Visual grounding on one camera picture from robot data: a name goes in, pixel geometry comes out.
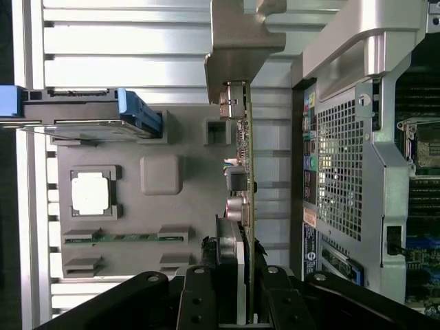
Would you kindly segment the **bare green RAM stick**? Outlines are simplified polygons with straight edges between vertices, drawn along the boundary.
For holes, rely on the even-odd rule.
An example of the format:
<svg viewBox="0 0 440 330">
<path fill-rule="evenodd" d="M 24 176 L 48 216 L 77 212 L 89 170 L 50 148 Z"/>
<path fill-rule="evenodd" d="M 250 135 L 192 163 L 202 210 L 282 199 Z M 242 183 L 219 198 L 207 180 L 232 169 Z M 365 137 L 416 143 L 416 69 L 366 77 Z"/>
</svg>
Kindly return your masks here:
<svg viewBox="0 0 440 330">
<path fill-rule="evenodd" d="M 66 244 L 81 243 L 129 243 L 129 242 L 162 242 L 162 241 L 184 241 L 183 236 L 160 236 L 159 234 L 104 234 L 103 232 L 66 236 Z"/>
</svg>

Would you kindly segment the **grey parts rack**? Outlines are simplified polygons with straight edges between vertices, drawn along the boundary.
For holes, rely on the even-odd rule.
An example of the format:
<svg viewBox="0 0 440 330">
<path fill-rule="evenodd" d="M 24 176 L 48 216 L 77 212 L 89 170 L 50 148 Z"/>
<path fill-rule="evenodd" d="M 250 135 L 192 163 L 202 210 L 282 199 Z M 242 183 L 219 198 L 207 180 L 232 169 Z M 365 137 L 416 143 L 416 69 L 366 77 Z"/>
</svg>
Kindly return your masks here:
<svg viewBox="0 0 440 330">
<path fill-rule="evenodd" d="M 43 278 L 172 273 L 197 263 L 200 243 L 215 234 L 226 201 L 223 160 L 234 154 L 232 128 L 211 107 L 156 107 L 162 136 L 121 142 L 56 140 L 24 131 L 36 257 Z M 73 217 L 73 171 L 108 171 L 112 217 Z M 66 244 L 65 237 L 104 234 L 182 236 L 184 241 Z"/>
</svg>

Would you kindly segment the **silver CPU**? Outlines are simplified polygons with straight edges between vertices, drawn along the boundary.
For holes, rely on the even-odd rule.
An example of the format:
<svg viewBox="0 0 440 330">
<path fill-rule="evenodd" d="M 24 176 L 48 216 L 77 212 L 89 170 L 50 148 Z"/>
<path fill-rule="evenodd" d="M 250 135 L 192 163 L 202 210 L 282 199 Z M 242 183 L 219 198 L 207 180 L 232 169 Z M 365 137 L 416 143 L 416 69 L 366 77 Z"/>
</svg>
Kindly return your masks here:
<svg viewBox="0 0 440 330">
<path fill-rule="evenodd" d="M 71 215 L 73 217 L 112 217 L 111 175 L 108 171 L 71 173 Z"/>
</svg>

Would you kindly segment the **green motherboard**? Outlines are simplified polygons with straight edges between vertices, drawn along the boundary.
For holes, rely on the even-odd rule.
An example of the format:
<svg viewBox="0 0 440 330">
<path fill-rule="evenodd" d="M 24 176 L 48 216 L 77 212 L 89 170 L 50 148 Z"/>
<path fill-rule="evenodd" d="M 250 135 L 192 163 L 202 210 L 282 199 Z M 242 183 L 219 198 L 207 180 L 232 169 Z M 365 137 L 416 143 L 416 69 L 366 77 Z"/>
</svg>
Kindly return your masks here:
<svg viewBox="0 0 440 330">
<path fill-rule="evenodd" d="M 440 117 L 440 60 L 416 52 L 396 83 L 396 145 L 397 123 L 413 117 Z M 406 304 L 427 316 L 440 318 L 440 177 L 409 176 L 403 253 Z"/>
</svg>

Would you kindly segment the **blue disk carrier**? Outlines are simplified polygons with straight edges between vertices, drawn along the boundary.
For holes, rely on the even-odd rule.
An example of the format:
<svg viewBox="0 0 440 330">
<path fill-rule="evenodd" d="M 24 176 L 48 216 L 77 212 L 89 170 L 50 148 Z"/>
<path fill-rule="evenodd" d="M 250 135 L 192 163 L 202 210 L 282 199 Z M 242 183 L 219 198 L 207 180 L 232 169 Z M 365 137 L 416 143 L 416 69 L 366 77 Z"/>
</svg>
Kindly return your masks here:
<svg viewBox="0 0 440 330">
<path fill-rule="evenodd" d="M 23 129 L 24 131 L 30 132 L 35 132 L 40 129 L 42 133 L 46 134 L 42 127 L 23 126 L 21 115 L 23 102 L 28 100 L 28 93 L 30 91 L 49 90 L 56 91 L 53 89 L 31 90 L 14 85 L 0 85 L 0 128 Z M 117 88 L 116 90 L 118 91 L 119 112 L 124 115 L 130 115 L 135 125 L 148 134 L 144 138 L 131 141 L 160 138 L 163 130 L 162 116 L 152 110 L 135 92 L 128 91 L 124 88 Z"/>
</svg>

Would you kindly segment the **CPU socket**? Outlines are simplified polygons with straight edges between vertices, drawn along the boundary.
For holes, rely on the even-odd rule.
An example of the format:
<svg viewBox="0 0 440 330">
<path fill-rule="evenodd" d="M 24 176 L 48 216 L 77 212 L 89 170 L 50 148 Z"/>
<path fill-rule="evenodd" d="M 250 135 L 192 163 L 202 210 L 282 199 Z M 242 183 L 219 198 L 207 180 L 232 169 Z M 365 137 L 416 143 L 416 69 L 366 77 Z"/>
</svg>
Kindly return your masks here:
<svg viewBox="0 0 440 330">
<path fill-rule="evenodd" d="M 440 117 L 402 120 L 397 130 L 410 177 L 440 177 Z"/>
</svg>

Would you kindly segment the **hard disk with blue label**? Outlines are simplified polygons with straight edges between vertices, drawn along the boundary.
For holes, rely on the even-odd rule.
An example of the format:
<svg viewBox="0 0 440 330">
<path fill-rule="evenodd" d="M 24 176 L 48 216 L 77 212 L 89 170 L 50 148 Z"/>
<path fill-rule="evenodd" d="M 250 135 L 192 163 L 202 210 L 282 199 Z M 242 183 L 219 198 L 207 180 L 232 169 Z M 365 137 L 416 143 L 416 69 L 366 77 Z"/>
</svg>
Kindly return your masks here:
<svg viewBox="0 0 440 330">
<path fill-rule="evenodd" d="M 30 91 L 22 125 L 62 140 L 131 141 L 148 134 L 119 112 L 118 91 Z"/>
</svg>

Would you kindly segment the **open black PC case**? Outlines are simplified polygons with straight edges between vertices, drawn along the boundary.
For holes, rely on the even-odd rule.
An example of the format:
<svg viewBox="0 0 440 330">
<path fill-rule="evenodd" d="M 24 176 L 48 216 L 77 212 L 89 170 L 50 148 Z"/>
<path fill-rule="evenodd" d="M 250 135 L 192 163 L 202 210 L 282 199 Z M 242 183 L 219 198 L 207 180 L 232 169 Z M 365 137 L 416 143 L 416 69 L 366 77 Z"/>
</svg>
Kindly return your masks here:
<svg viewBox="0 0 440 330">
<path fill-rule="evenodd" d="M 405 305 L 395 95 L 413 52 L 440 60 L 440 0 L 348 0 L 291 66 L 290 265 Z"/>
</svg>

